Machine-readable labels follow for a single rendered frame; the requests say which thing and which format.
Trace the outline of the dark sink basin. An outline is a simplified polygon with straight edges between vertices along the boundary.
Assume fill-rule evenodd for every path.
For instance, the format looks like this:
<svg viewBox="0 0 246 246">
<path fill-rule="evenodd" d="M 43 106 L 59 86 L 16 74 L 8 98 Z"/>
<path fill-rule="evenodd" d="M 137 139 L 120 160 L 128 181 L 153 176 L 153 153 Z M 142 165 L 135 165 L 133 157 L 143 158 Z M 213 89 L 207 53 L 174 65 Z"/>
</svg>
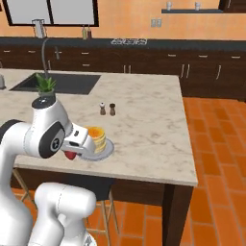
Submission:
<svg viewBox="0 0 246 246">
<path fill-rule="evenodd" d="M 84 74 L 60 74 L 50 73 L 49 76 L 56 81 L 55 92 L 63 94 L 89 95 L 100 79 L 100 75 Z M 35 73 L 27 77 L 12 91 L 32 91 L 37 92 L 37 76 Z"/>
</svg>

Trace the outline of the grey round plate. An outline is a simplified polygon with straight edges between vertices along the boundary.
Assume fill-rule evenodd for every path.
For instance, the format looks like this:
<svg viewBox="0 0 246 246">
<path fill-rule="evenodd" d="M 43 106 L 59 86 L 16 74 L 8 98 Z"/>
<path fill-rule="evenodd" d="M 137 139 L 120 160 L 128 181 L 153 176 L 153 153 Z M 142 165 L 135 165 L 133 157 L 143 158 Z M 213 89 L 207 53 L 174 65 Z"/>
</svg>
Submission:
<svg viewBox="0 0 246 246">
<path fill-rule="evenodd" d="M 82 160 L 88 160 L 88 161 L 100 161 L 108 158 L 114 151 L 114 145 L 110 139 L 106 139 L 106 147 L 101 153 L 93 153 L 90 152 L 83 152 L 82 154 L 79 154 L 79 158 Z"/>
</svg>

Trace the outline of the dark brown cupboard run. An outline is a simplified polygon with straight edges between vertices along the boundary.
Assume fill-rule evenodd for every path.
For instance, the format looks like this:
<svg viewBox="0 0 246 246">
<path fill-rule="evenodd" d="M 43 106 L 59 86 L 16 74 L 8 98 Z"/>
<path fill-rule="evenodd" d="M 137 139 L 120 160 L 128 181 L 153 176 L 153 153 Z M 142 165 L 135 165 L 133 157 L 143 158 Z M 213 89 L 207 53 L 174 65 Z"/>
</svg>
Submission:
<svg viewBox="0 0 246 246">
<path fill-rule="evenodd" d="M 56 38 L 46 45 L 50 70 L 177 76 L 185 97 L 246 101 L 246 41 L 148 39 L 147 45 L 112 45 L 114 38 Z M 0 67 L 43 69 L 36 37 L 0 37 Z"/>
</svg>

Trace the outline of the green potted plant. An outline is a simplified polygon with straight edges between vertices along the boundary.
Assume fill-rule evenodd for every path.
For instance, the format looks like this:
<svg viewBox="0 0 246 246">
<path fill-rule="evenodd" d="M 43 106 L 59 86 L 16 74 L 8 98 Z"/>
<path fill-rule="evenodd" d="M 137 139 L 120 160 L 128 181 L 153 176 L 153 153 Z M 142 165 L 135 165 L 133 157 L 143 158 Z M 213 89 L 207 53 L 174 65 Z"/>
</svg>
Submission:
<svg viewBox="0 0 246 246">
<path fill-rule="evenodd" d="M 44 78 L 40 74 L 36 74 L 37 78 L 37 92 L 39 96 L 54 96 L 56 81 L 51 77 Z"/>
</svg>

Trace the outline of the black hob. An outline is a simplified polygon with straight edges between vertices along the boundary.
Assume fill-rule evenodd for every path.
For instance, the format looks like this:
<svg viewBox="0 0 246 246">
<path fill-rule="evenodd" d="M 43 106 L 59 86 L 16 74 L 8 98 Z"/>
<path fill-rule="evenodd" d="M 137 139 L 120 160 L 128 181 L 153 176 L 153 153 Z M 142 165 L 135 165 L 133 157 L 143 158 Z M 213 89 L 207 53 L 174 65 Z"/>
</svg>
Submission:
<svg viewBox="0 0 246 246">
<path fill-rule="evenodd" d="M 115 38 L 112 45 L 147 45 L 147 38 Z"/>
</svg>

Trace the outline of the dark wall cupboard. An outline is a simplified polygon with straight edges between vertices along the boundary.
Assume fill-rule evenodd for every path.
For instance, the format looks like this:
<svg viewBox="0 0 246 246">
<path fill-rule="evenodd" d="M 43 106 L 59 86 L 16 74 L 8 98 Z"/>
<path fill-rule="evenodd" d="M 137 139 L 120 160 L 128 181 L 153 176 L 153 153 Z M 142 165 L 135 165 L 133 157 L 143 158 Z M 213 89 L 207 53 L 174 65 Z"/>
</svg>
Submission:
<svg viewBox="0 0 246 246">
<path fill-rule="evenodd" d="M 246 0 L 220 0 L 218 9 L 228 13 L 246 13 Z"/>
</svg>

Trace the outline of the grey curved tap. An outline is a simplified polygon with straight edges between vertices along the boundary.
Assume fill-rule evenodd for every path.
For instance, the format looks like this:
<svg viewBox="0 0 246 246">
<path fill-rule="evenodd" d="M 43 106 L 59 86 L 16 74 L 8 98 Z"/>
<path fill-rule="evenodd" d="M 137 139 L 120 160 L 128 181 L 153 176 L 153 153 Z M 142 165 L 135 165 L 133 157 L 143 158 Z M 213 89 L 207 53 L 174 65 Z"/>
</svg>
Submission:
<svg viewBox="0 0 246 246">
<path fill-rule="evenodd" d="M 43 66 L 43 71 L 44 71 L 44 76 L 45 78 L 48 78 L 49 75 L 49 70 L 51 69 L 51 62 L 45 58 L 45 49 L 46 45 L 53 45 L 54 46 L 54 54 L 56 57 L 56 60 L 59 61 L 61 59 L 61 52 L 58 48 L 58 44 L 55 42 L 53 38 L 46 37 L 41 45 L 41 61 L 42 61 L 42 66 Z"/>
</svg>

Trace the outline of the dark wall shelf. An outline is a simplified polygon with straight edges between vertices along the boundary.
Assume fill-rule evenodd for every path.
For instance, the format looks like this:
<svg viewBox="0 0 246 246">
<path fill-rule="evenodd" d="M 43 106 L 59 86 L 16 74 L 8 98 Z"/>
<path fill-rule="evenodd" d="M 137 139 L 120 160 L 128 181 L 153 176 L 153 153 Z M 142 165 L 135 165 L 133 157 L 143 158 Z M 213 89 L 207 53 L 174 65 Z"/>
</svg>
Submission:
<svg viewBox="0 0 246 246">
<path fill-rule="evenodd" d="M 207 13 L 207 14 L 212 14 L 212 13 L 223 13 L 223 11 L 218 10 L 218 9 L 200 9 L 200 10 L 195 10 L 195 9 L 161 9 L 161 13 Z"/>
</svg>

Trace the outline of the dark-seated wooden stool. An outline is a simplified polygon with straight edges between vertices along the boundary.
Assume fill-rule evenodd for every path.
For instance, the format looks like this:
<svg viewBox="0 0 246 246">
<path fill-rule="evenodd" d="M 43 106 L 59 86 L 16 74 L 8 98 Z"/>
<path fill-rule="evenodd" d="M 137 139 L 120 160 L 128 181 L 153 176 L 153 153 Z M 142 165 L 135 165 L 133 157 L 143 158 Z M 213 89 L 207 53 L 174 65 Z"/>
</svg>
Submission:
<svg viewBox="0 0 246 246">
<path fill-rule="evenodd" d="M 88 228 L 90 232 L 104 234 L 108 240 L 108 246 L 111 246 L 110 239 L 110 219 L 113 217 L 113 222 L 115 230 L 119 232 L 118 223 L 116 218 L 116 211 L 113 202 L 113 197 L 111 193 L 111 186 L 114 183 L 114 178 L 105 178 L 105 177 L 96 177 L 96 176 L 87 176 L 79 174 L 67 174 L 63 181 L 67 185 L 75 185 L 78 187 L 86 188 L 92 191 L 99 202 L 97 208 L 100 208 L 102 211 L 104 229 L 96 230 Z"/>
</svg>

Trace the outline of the marble-topped kitchen island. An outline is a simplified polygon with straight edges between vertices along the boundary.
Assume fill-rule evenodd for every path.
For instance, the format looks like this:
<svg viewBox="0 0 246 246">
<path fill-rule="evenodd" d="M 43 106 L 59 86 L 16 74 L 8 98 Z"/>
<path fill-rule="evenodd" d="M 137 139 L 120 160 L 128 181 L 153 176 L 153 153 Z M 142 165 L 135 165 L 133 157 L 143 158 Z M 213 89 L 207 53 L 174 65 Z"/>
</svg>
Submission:
<svg viewBox="0 0 246 246">
<path fill-rule="evenodd" d="M 178 78 L 135 74 L 104 74 L 89 95 L 52 96 L 63 105 L 71 123 L 88 129 L 101 127 L 114 145 L 100 161 L 69 160 L 64 151 L 49 159 L 18 155 L 13 167 L 67 174 L 160 183 L 162 246 L 180 246 L 194 186 L 195 165 Z M 5 94 L 0 98 L 0 119 L 32 123 L 35 95 Z M 100 114 L 105 103 L 106 115 Z M 110 115 L 115 104 L 115 116 Z"/>
</svg>

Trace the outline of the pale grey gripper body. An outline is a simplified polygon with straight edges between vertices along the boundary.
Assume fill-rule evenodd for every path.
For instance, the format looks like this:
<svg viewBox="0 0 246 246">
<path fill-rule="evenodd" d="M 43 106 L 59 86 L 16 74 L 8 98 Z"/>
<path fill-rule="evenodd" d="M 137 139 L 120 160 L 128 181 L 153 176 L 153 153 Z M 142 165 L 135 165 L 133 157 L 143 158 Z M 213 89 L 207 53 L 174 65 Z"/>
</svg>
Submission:
<svg viewBox="0 0 246 246">
<path fill-rule="evenodd" d="M 93 154 L 96 145 L 92 137 L 88 134 L 88 129 L 75 129 L 70 136 L 64 139 L 61 146 L 63 151 L 70 151 L 77 154 Z"/>
</svg>

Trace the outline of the black-framed window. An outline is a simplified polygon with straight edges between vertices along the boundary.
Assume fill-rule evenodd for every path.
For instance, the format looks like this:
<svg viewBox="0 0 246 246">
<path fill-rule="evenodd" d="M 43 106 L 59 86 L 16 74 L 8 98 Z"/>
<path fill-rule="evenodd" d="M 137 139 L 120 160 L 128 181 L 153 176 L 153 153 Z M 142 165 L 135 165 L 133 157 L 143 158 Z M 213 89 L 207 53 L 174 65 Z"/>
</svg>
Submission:
<svg viewBox="0 0 246 246">
<path fill-rule="evenodd" d="M 97 0 L 2 0 L 10 26 L 99 26 Z"/>
</svg>

